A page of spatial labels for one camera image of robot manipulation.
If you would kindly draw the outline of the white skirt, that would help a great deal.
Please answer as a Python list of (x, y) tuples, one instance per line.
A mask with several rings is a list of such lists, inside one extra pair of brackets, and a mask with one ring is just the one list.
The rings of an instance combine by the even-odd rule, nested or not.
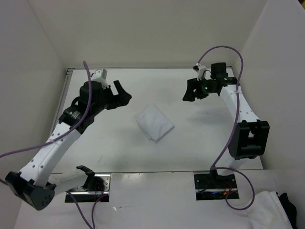
[(146, 137), (155, 143), (175, 128), (173, 122), (155, 104), (147, 105), (135, 116), (135, 120)]

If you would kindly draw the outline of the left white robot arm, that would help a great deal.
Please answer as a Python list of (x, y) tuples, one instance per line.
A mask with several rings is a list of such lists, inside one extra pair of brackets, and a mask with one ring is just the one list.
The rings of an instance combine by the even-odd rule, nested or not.
[(6, 175), (5, 183), (14, 195), (34, 209), (43, 210), (62, 192), (76, 187), (88, 191), (102, 185), (102, 179), (84, 165), (76, 166), (66, 175), (52, 176), (52, 172), (73, 143), (93, 124), (95, 116), (104, 109), (116, 109), (129, 103), (131, 95), (119, 81), (114, 81), (114, 85), (117, 95), (110, 86), (99, 81), (87, 81), (80, 87), (79, 96), (63, 111), (46, 144), (20, 171)]

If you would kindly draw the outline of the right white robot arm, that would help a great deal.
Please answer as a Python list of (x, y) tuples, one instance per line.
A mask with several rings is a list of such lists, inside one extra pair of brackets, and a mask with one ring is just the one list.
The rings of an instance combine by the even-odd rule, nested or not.
[(112, 69), (132, 98), (113, 114), (113, 166), (118, 172), (209, 170), (213, 187), (230, 168), (258, 156), (270, 126), (250, 108), (223, 64), (187, 68)]

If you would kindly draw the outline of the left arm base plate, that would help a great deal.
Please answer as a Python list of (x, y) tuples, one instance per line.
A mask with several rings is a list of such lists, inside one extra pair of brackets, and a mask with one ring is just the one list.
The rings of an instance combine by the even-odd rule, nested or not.
[(93, 184), (87, 187), (75, 187), (69, 192), (78, 203), (109, 202), (111, 174), (95, 174)]

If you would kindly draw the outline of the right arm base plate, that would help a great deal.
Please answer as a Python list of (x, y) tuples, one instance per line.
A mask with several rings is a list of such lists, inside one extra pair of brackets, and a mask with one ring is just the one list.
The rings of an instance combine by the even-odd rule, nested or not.
[(209, 171), (194, 173), (196, 200), (239, 199), (234, 174), (212, 178)]

